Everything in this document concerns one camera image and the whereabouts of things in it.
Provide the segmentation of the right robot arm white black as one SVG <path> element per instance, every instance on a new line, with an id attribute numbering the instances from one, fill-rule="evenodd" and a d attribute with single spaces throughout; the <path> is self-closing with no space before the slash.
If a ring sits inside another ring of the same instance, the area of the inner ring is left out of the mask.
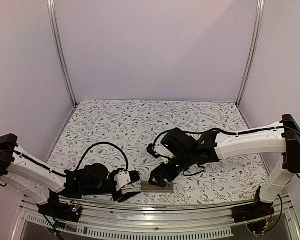
<path id="1" fill-rule="evenodd" d="M 147 152 L 166 161 L 151 171 L 148 182 L 164 188 L 193 165 L 218 163 L 232 157 L 280 153 L 281 159 L 270 177 L 256 191 L 248 213 L 259 218 L 268 210 L 291 179 L 300 174 L 300 127 L 290 114 L 271 125 L 244 131 L 228 132 L 213 128 L 199 133 L 199 139 L 179 128 L 161 133 L 160 146 L 155 142 Z"/>

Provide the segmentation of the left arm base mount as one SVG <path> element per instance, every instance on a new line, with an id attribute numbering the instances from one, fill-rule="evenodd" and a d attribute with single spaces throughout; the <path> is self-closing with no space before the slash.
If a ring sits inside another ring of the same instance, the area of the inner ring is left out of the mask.
<path id="1" fill-rule="evenodd" d="M 36 204 L 38 212 L 42 215 L 52 217 L 54 220 L 65 220 L 68 222 L 78 223 L 82 215 L 82 205 L 71 200 L 67 203 L 62 203 L 59 200 L 59 195 L 49 190 L 47 203 Z"/>

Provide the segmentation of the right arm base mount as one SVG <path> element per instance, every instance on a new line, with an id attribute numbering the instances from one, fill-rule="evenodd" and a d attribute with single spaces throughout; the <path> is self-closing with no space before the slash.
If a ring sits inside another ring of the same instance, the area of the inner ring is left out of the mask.
<path id="1" fill-rule="evenodd" d="M 231 209 L 235 223 L 263 218 L 275 213 L 273 208 L 274 202 L 268 203 L 261 200 L 261 188 L 261 186 L 258 187 L 253 203 L 235 206 Z"/>

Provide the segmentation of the white remote control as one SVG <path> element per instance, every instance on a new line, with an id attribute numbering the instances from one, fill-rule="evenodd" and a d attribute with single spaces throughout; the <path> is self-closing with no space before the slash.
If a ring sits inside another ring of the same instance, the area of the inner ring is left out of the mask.
<path id="1" fill-rule="evenodd" d="M 165 187 L 159 187 L 156 185 L 151 185 L 147 181 L 141 182 L 141 191 L 143 193 L 173 193 L 174 192 L 174 184 L 168 183 Z"/>

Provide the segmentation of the aluminium front rail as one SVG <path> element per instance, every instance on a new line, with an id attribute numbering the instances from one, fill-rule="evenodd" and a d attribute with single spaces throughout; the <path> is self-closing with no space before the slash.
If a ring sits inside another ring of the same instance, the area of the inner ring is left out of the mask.
<path id="1" fill-rule="evenodd" d="M 275 200 L 269 230 L 250 232 L 258 220 L 235 222 L 234 207 L 246 201 L 215 205 L 153 205 L 84 198 L 79 222 L 64 222 L 56 234 L 53 219 L 38 213 L 28 197 L 21 201 L 13 240 L 300 240 L 300 222 L 289 195 Z"/>

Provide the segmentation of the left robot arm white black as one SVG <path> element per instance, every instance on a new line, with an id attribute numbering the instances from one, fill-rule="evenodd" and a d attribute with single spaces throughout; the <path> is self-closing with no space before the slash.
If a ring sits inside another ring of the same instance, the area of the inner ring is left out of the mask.
<path id="1" fill-rule="evenodd" d="M 60 217 L 65 211 L 53 194 L 68 199 L 111 195 L 113 201 L 119 203 L 137 195 L 137 192 L 123 193 L 125 186 L 140 181 L 140 173 L 136 170 L 118 168 L 109 172 L 100 163 L 76 170 L 56 169 L 26 152 L 17 140 L 12 133 L 0 136 L 0 183 L 44 205 L 53 217 Z"/>

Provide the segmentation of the aluminium frame post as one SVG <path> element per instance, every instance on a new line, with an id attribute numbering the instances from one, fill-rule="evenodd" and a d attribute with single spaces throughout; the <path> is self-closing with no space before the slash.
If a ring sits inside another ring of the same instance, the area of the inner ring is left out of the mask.
<path id="1" fill-rule="evenodd" d="M 65 88 L 68 93 L 70 102 L 71 102 L 72 106 L 75 108 L 78 105 L 78 102 L 77 102 L 77 99 L 75 96 L 75 91 L 74 91 L 73 85 L 71 83 L 68 66 L 67 66 L 63 46 L 62 46 L 62 39 L 61 39 L 59 26 L 58 26 L 55 1 L 47 0 L 46 2 L 47 2 L 47 10 L 48 10 L 48 15 L 49 15 L 49 20 L 50 20 L 50 25 L 51 25 L 51 30 L 52 30 L 52 36 L 53 36 L 53 40 L 54 40 L 54 45 L 55 45 L 55 49 L 56 49 L 58 62 L 60 65 L 61 74 L 63 77 L 63 81 L 65 84 Z"/>
<path id="2" fill-rule="evenodd" d="M 243 71 L 239 92 L 235 102 L 238 108 L 240 108 L 242 105 L 244 95 L 248 86 L 251 70 L 253 68 L 253 63 L 254 63 L 258 42 L 260 38 L 261 28 L 262 28 L 264 7 L 265 7 L 264 0 L 258 0 L 256 2 L 256 11 L 255 11 L 250 47 L 249 47 L 247 60 Z"/>

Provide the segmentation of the right aluminium frame post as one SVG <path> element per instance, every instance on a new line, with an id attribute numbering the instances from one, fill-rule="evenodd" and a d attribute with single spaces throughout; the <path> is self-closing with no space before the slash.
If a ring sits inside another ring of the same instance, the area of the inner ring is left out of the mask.
<path id="1" fill-rule="evenodd" d="M 256 2 L 256 11 L 255 11 L 250 47 L 249 47 L 247 60 L 243 71 L 239 92 L 235 102 L 238 108 L 240 108 L 242 105 L 244 95 L 248 86 L 251 70 L 253 68 L 253 63 L 254 63 L 258 42 L 260 38 L 261 28 L 262 28 L 264 7 L 265 7 L 264 0 L 258 0 Z"/>

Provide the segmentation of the floral patterned table mat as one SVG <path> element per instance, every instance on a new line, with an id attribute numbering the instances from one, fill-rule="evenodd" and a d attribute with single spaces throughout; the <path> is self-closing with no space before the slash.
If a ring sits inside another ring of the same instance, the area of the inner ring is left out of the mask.
<path id="1" fill-rule="evenodd" d="M 109 171 L 129 168 L 147 181 L 160 160 L 147 153 L 156 137 L 173 128 L 195 134 L 212 128 L 228 132 L 247 125 L 233 103 L 96 100 L 83 101 L 59 138 L 48 164 L 74 170 L 94 163 Z M 249 201 L 268 177 L 261 157 L 245 155 L 196 166 L 174 181 L 173 193 L 141 192 L 141 205 L 214 205 Z"/>

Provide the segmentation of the left aluminium frame post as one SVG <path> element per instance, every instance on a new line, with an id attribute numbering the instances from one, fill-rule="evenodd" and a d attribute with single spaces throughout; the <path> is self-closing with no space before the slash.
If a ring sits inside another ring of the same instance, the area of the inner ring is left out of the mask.
<path id="1" fill-rule="evenodd" d="M 55 49 L 56 49 L 58 62 L 60 65 L 61 74 L 63 77 L 63 81 L 65 84 L 65 88 L 68 93 L 70 102 L 71 102 L 72 106 L 75 108 L 78 105 L 78 102 L 77 102 L 77 99 L 75 96 L 75 91 L 74 91 L 73 85 L 71 83 L 68 66 L 67 66 L 63 46 L 62 46 L 62 39 L 61 39 L 59 26 L 58 26 L 55 1 L 47 0 L 46 2 L 47 2 L 47 10 L 48 10 L 48 15 L 49 15 L 49 20 L 50 20 L 50 25 L 51 25 L 51 30 L 52 30 L 52 36 L 53 36 L 53 40 L 54 40 L 54 45 L 55 45 Z"/>

